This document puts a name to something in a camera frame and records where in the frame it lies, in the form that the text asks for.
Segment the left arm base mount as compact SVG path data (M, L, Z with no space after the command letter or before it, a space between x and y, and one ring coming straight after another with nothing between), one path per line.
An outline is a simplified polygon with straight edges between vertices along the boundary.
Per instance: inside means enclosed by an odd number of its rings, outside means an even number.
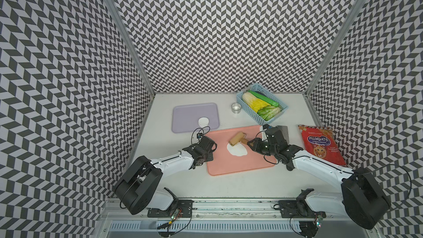
M170 218L176 212L179 212L182 218L190 218L193 200L178 198L168 188L164 188L162 191L155 191L147 209L148 218Z

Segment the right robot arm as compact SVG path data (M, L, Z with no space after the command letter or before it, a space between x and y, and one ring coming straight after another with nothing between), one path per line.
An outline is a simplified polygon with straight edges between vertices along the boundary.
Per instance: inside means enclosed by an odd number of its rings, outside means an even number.
M371 230L391 209L391 200L376 181L372 171L351 169L312 155L302 147L289 144L280 126L265 126L264 138L242 139L252 151L273 156L290 171L298 169L333 186L335 193L307 190L297 200L314 212L348 216L358 226Z

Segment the white dough piece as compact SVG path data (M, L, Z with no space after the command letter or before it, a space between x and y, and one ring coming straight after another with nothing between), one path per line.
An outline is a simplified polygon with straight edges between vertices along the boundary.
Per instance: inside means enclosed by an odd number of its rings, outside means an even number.
M238 156L238 157L245 156L248 154L247 149L242 143L239 143L237 145L231 145L228 143L227 150L231 155Z

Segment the wooden rolling pin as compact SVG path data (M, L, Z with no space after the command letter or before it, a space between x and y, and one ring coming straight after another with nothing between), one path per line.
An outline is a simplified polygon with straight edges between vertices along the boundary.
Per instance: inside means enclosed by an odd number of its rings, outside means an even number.
M238 144L245 144L247 145L249 140L246 138L247 134L243 133L243 132L238 132L237 134L235 134L232 139L230 139L229 144L234 147Z

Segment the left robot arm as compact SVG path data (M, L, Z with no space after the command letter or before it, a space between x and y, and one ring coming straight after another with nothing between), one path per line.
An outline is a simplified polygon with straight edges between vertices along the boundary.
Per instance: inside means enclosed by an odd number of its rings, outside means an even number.
M166 187L159 190L161 180L212 161L216 150L216 142L207 136L201 136L197 143L166 158L150 160L144 155L138 157L112 188L120 200L120 207L127 209L132 215L146 208L175 212L178 197Z

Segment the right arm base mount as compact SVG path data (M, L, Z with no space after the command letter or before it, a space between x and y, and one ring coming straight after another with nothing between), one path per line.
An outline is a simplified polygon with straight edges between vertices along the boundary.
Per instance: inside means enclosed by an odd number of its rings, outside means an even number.
M325 212L316 212L306 203L306 197L314 191L313 188L307 188L295 199L279 200L274 206L274 210L281 213L282 218L308 218L317 219L318 217L326 218Z

